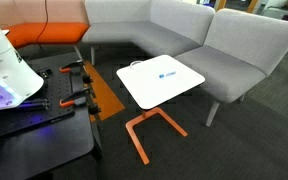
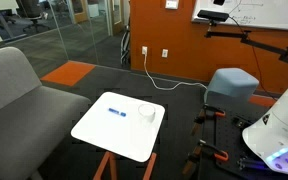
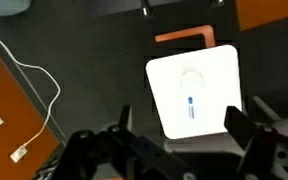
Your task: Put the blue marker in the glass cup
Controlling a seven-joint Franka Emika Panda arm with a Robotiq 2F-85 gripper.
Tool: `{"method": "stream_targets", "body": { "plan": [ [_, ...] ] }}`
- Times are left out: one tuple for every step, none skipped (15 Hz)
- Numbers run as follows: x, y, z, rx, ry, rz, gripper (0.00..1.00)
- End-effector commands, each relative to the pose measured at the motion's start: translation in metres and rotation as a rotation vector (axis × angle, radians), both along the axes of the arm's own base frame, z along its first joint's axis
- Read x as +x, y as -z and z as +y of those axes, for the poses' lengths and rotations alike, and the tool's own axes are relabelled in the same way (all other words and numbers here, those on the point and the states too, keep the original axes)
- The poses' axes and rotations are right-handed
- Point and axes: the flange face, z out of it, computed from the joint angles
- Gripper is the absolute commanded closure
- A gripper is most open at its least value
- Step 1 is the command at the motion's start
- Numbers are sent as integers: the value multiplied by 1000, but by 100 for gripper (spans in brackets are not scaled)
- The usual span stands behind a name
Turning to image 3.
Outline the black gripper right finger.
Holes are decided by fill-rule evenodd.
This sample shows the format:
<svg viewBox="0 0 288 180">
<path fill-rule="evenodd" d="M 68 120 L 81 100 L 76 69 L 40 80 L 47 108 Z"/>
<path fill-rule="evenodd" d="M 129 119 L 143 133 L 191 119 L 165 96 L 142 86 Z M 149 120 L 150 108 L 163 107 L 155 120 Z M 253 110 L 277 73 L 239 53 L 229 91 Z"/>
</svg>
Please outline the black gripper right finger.
<svg viewBox="0 0 288 180">
<path fill-rule="evenodd" d="M 257 125 L 235 106 L 226 108 L 224 126 L 244 151 L 238 177 L 288 180 L 288 135 L 271 125 Z"/>
</svg>

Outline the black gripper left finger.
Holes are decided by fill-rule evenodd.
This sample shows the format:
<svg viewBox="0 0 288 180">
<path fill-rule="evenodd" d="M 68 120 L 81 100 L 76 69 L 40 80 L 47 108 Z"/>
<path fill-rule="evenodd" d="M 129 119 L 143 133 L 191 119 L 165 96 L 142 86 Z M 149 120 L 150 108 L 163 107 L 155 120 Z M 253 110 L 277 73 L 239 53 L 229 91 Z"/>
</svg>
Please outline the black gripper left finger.
<svg viewBox="0 0 288 180">
<path fill-rule="evenodd" d="M 59 161 L 59 180 L 92 180 L 109 164 L 122 180 L 197 180 L 195 170 L 143 136 L 131 132 L 132 107 L 122 108 L 119 121 L 98 134 L 75 132 Z"/>
</svg>

